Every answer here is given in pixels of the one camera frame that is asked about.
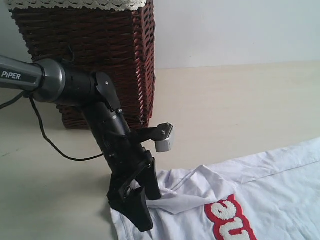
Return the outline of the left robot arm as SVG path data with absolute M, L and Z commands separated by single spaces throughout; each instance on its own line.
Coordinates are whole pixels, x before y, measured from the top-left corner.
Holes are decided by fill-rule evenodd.
M 79 71 L 53 59 L 25 63 L 1 57 L 0 86 L 21 90 L 31 103 L 78 108 L 112 172 L 107 194 L 110 207 L 141 232 L 153 228 L 147 200 L 159 200 L 162 195 L 155 158 L 142 143 L 162 141 L 166 136 L 164 124 L 131 130 L 106 73 Z

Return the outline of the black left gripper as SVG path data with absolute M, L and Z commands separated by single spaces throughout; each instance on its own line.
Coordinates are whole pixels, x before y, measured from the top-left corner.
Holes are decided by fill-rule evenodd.
M 162 197 L 156 174 L 156 160 L 140 143 L 125 136 L 104 134 L 99 146 L 111 169 L 107 193 L 109 205 L 140 231 L 153 228 L 147 207 L 149 200 Z

